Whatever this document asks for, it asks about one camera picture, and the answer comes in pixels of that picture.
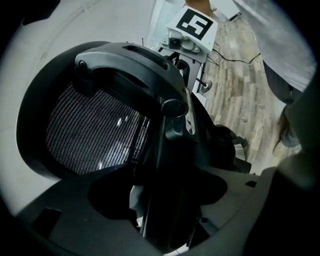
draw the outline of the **white shirt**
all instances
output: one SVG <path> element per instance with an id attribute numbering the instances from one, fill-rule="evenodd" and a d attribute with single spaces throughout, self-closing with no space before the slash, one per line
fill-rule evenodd
<path id="1" fill-rule="evenodd" d="M 272 0 L 233 0 L 247 17 L 264 62 L 291 86 L 304 91 L 317 61 L 290 17 Z"/>

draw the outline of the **white wall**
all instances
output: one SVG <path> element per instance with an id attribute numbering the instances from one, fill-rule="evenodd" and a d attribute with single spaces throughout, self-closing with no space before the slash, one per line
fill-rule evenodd
<path id="1" fill-rule="evenodd" d="M 210 0 L 210 4 L 222 12 L 228 19 L 240 12 L 232 0 Z"/>
<path id="2" fill-rule="evenodd" d="M 52 186 L 31 170 L 16 145 L 23 96 L 38 71 L 61 52 L 90 41 L 147 38 L 155 0 L 62 0 L 51 17 L 21 26 L 0 60 L 0 192 L 12 214 Z"/>

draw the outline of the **person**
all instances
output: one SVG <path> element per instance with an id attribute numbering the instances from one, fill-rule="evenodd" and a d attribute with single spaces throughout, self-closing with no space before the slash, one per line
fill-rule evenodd
<path id="1" fill-rule="evenodd" d="M 290 17 L 273 0 L 233 0 L 255 34 L 265 75 L 273 94 L 286 104 L 280 116 L 280 132 L 273 155 L 299 145 L 286 118 L 288 107 L 306 89 L 316 72 L 316 58 Z M 186 0 L 188 6 L 208 15 L 209 0 Z"/>

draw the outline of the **gray pants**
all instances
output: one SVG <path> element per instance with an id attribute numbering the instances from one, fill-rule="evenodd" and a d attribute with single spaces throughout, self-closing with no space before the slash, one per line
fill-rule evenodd
<path id="1" fill-rule="evenodd" d="M 281 76 L 279 76 L 276 72 L 274 72 L 265 62 L 263 62 L 264 70 L 268 85 L 273 92 L 273 94 L 283 103 L 286 104 L 284 108 L 284 112 L 282 113 L 286 118 L 286 110 L 288 105 L 291 105 L 301 94 L 301 91 L 295 89 L 290 84 L 288 84 Z M 286 147 L 295 147 L 299 145 L 299 140 L 290 126 L 289 122 L 287 122 L 288 126 L 281 132 L 279 135 L 279 139 Z"/>

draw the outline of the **laminate flooring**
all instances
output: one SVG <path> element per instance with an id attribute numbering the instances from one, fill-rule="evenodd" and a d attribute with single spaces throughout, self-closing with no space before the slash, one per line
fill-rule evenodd
<path id="1" fill-rule="evenodd" d="M 232 22 L 219 22 L 214 49 L 229 60 L 249 62 L 260 51 L 254 33 L 244 15 Z M 212 81 L 212 88 L 204 97 L 205 108 L 214 124 L 229 127 L 248 140 L 244 147 L 251 172 L 260 175 L 268 167 L 276 166 L 285 157 L 301 148 L 288 148 L 282 157 L 273 156 L 279 137 L 278 124 L 285 106 L 271 92 L 262 57 L 251 65 L 226 61 L 215 52 L 209 54 L 219 66 L 207 61 L 203 81 Z"/>

